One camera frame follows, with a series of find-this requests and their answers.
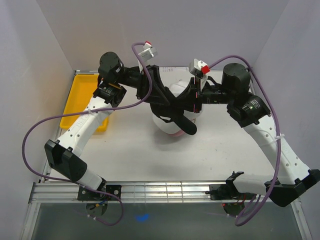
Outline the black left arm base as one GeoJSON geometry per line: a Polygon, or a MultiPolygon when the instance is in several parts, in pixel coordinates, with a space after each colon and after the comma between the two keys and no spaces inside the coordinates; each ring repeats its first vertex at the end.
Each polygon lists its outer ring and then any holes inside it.
{"type": "Polygon", "coordinates": [[[121,198],[122,186],[119,184],[104,184],[99,191],[106,192],[109,195],[97,193],[80,186],[76,199],[86,202],[85,208],[88,214],[100,217],[106,213],[109,201],[118,201],[114,196],[121,198]]]}

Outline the pink cap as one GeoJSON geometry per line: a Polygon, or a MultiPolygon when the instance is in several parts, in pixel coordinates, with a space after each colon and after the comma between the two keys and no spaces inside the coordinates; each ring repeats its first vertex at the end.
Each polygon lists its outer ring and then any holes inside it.
{"type": "Polygon", "coordinates": [[[185,134],[185,132],[183,130],[179,130],[176,133],[169,133],[168,135],[171,136],[171,137],[180,137],[180,136],[182,136],[184,134],[185,134]]]}

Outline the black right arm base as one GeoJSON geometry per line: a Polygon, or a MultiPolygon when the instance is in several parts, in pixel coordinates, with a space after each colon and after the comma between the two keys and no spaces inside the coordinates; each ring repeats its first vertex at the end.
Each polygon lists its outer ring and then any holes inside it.
{"type": "Polygon", "coordinates": [[[255,195],[252,193],[240,193],[236,190],[233,181],[243,175],[243,171],[232,172],[223,184],[210,184],[209,190],[205,191],[212,201],[214,200],[230,200],[231,202],[223,202],[222,207],[227,215],[236,218],[245,208],[245,201],[250,200],[255,195]]]}

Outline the black cap white logo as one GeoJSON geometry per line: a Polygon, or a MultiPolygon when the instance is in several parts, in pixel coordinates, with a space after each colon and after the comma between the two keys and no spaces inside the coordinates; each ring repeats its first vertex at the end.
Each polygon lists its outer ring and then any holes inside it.
{"type": "Polygon", "coordinates": [[[172,106],[150,104],[152,114],[163,120],[165,123],[174,122],[188,135],[197,133],[197,126],[184,116],[184,110],[172,106]]]}

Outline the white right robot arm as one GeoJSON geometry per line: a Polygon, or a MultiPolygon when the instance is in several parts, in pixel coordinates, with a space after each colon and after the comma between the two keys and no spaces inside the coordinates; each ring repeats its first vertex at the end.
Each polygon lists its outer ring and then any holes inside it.
{"type": "Polygon", "coordinates": [[[242,194],[263,195],[285,207],[320,181],[320,171],[310,169],[295,154],[279,131],[275,114],[264,100],[250,92],[251,74],[242,64],[229,63],[222,71],[221,83],[207,81],[209,66],[195,60],[186,90],[178,96],[179,106],[199,113],[203,104],[226,104],[227,113],[257,143],[274,169],[273,175],[233,172],[211,195],[237,199],[242,194]]]}

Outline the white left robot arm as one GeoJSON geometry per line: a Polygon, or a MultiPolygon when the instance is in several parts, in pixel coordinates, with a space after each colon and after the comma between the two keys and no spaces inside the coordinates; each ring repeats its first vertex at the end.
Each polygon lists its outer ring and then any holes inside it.
{"type": "Polygon", "coordinates": [[[89,188],[88,193],[95,200],[106,195],[106,181],[89,169],[81,154],[96,129],[123,100],[127,92],[125,86],[136,88],[139,100],[151,98],[149,90],[157,89],[154,82],[157,67],[147,66],[147,62],[156,55],[153,47],[145,49],[138,53],[137,67],[125,67],[116,53],[103,54],[99,60],[97,88],[85,113],[57,140],[48,140],[44,146],[49,166],[68,181],[89,188]]]}

